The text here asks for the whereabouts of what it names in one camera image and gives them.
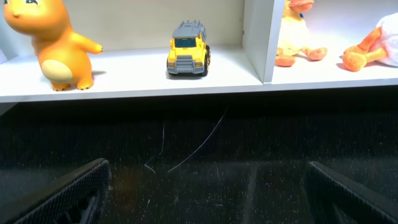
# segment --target charmander figurine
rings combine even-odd
[[[278,50],[275,64],[291,67],[297,55],[303,52],[311,60],[322,60],[328,53],[327,48],[311,49],[310,33],[302,16],[312,8],[314,0],[285,0],[284,14],[280,25]]]
[[[4,0],[4,16],[15,31],[32,37],[42,73],[55,91],[77,83],[79,90],[93,86],[87,53],[103,48],[73,31],[62,0]]]
[[[344,66],[352,72],[373,61],[398,67],[398,13],[382,18],[360,44],[344,51]]]

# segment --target ribbed black pad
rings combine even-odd
[[[0,223],[98,223],[110,179],[109,162],[97,159],[0,208]]]
[[[315,223],[343,223],[338,209],[358,223],[398,223],[398,205],[318,162],[303,184]]]

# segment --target figurine head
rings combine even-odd
[[[312,8],[313,3],[314,0],[285,0],[285,12],[290,10],[298,13],[307,12]]]
[[[70,26],[62,0],[3,1],[8,25],[21,34],[57,35],[66,26]]]

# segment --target yellow toy truck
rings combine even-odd
[[[182,22],[170,41],[167,58],[170,75],[207,76],[211,61],[210,47],[206,44],[206,29],[200,21]]]

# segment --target gray bumper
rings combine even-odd
[[[205,72],[204,66],[192,67],[192,66],[177,66],[177,67],[167,67],[167,71],[170,74],[179,74],[179,73],[192,73],[192,74],[200,74]]]

